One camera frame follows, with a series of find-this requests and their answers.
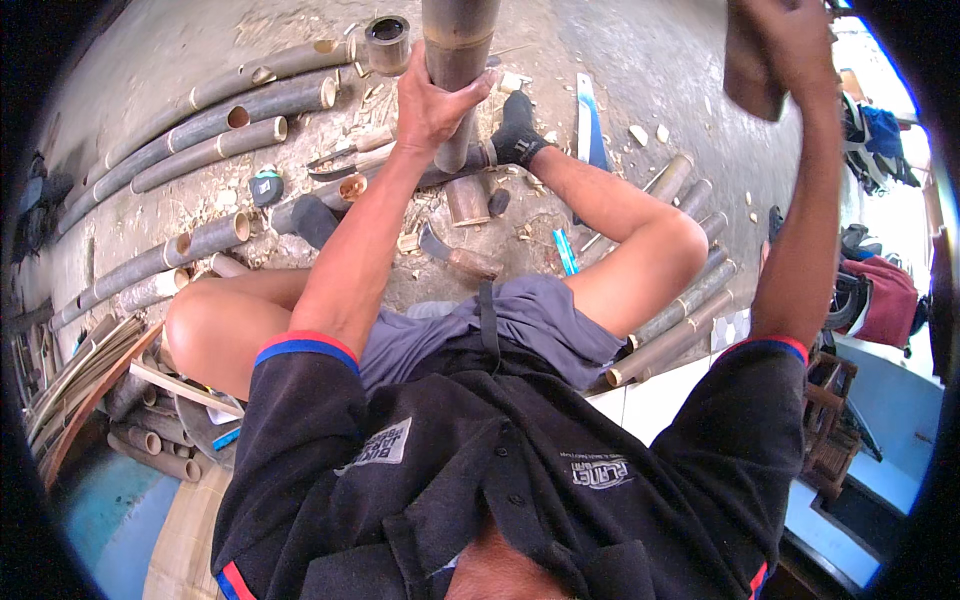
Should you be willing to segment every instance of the leg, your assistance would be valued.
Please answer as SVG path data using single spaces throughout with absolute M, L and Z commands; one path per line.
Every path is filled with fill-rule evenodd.
M 573 305 L 625 337 L 676 298 L 707 260 L 700 226 L 628 182 L 548 147 L 530 171 L 589 226 L 620 246 L 564 283 Z
M 253 361 L 287 330 L 309 270 L 268 270 L 203 279 L 183 288 L 167 312 L 177 369 L 221 392 L 247 399 Z

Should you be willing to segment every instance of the printed logo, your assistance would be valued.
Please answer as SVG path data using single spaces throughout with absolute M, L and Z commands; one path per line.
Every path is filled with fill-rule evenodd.
M 403 462 L 403 448 L 407 444 L 407 435 L 410 433 L 412 421 L 413 418 L 408 417 L 406 420 L 374 434 L 363 444 L 363 449 L 352 461 L 342 468 L 335 468 L 333 472 L 337 477 L 340 477 L 351 468 L 368 465 L 369 463 L 399 465 Z
M 573 483 L 592 490 L 615 488 L 631 481 L 628 478 L 627 459 L 620 454 L 571 454 L 561 452 L 565 458 L 578 459 L 570 463 Z

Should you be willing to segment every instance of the bamboo mat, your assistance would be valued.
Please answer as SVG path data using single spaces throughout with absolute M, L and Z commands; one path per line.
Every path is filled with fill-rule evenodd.
M 205 461 L 195 483 L 181 482 L 156 539 L 143 584 L 144 600 L 224 598 L 210 574 L 213 524 L 232 471 Z

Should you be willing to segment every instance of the shirt sleeve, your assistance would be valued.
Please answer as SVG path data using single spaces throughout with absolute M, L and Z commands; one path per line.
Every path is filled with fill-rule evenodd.
M 806 348 L 787 338 L 728 349 L 651 446 L 747 595 L 777 563 L 803 465 L 805 365 Z
M 276 336 L 257 355 L 213 533 L 211 569 L 227 598 L 267 595 L 304 499 L 332 490 L 332 470 L 362 446 L 358 373 L 346 346 L 311 331 Z

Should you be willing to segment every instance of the gray shorts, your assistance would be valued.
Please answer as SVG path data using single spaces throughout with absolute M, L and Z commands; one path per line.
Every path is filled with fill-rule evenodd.
M 473 297 L 448 314 L 420 319 L 381 308 L 360 357 L 367 391 L 405 381 L 444 342 L 479 331 L 476 306 Z M 494 286 L 493 308 L 500 337 L 538 354 L 575 390 L 589 387 L 626 344 L 574 308 L 570 288 L 554 276 L 528 275 Z

